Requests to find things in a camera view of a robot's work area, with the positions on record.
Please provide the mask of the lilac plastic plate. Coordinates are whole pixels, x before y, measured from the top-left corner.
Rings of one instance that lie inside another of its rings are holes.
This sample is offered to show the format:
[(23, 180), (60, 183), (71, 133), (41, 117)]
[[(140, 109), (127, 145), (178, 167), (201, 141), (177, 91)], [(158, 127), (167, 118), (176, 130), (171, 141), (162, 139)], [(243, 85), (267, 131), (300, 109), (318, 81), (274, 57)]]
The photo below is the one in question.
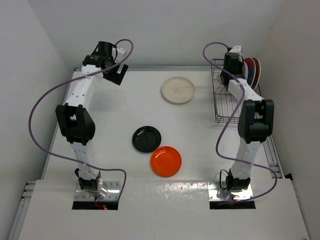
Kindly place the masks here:
[(248, 79), (248, 76), (249, 76), (249, 68), (248, 68), (248, 65), (247, 65), (247, 63), (246, 63), (245, 61), (243, 62), (242, 73), (243, 73), (244, 78), (245, 78), (245, 79)]

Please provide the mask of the red teal floral plate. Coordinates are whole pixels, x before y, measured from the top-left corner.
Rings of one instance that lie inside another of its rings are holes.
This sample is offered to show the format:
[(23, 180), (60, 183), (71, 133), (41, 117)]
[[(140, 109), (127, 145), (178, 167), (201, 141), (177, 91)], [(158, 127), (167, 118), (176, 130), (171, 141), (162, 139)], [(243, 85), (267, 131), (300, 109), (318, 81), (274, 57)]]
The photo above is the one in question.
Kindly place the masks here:
[(259, 59), (256, 57), (253, 57), (252, 59), (255, 63), (255, 76), (254, 76), (254, 81), (251, 85), (251, 88), (255, 90), (258, 87), (258, 84), (261, 78), (261, 63)]
[(256, 64), (253, 58), (251, 57), (245, 58), (244, 61), (248, 67), (247, 83), (248, 85), (252, 86), (256, 75)]

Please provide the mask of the black glossy plate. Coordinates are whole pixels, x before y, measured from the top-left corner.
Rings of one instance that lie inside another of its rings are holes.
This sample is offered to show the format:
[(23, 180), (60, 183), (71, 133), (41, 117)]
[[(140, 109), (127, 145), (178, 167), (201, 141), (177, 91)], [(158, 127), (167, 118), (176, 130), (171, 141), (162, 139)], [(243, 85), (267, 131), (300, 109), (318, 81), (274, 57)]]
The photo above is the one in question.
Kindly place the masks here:
[(161, 144), (162, 136), (153, 126), (142, 126), (132, 136), (132, 145), (140, 153), (152, 153)]

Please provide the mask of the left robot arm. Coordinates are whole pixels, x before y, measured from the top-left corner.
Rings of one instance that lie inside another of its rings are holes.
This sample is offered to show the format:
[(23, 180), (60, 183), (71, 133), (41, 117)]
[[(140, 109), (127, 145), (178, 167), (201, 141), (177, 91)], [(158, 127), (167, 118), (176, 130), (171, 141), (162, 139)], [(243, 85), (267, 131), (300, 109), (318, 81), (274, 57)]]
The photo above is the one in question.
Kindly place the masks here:
[(91, 165), (95, 161), (92, 139), (96, 125), (89, 113), (93, 94), (102, 79), (120, 85), (128, 66), (119, 70), (116, 57), (116, 45), (110, 42), (98, 42), (94, 51), (82, 62), (81, 79), (76, 81), (75, 88), (64, 104), (55, 109), (62, 136), (70, 143), (75, 158), (79, 162), (75, 174), (81, 190), (94, 198), (102, 198), (107, 194), (101, 172)]

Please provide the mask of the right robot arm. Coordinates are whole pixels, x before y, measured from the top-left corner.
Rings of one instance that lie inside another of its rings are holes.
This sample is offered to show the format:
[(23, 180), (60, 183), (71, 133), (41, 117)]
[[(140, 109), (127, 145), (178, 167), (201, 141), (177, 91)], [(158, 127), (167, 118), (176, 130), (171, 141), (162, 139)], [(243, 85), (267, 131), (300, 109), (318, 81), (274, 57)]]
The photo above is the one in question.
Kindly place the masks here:
[(243, 74), (244, 60), (239, 53), (224, 55), (221, 83), (241, 104), (237, 130), (240, 144), (236, 161), (228, 171), (226, 189), (230, 192), (247, 190), (251, 181), (251, 168), (257, 151), (273, 132), (274, 108), (272, 100), (265, 100), (248, 84)]

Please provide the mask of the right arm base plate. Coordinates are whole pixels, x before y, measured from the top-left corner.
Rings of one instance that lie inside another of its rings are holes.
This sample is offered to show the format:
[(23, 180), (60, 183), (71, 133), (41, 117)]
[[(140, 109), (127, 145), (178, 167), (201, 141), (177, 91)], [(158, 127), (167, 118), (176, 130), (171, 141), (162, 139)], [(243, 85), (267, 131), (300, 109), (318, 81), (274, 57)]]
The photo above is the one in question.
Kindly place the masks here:
[(251, 185), (247, 190), (227, 191), (220, 188), (218, 181), (207, 182), (209, 208), (211, 210), (249, 210), (255, 209)]

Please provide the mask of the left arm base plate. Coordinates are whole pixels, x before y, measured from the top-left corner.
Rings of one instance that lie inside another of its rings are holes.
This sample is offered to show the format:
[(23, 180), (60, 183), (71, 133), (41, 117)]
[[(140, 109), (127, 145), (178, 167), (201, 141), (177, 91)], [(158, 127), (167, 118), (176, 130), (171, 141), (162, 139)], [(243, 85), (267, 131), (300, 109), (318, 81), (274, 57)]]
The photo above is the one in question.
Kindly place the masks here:
[(104, 181), (101, 193), (97, 196), (82, 190), (77, 183), (72, 209), (73, 210), (118, 210), (120, 195), (119, 181)]

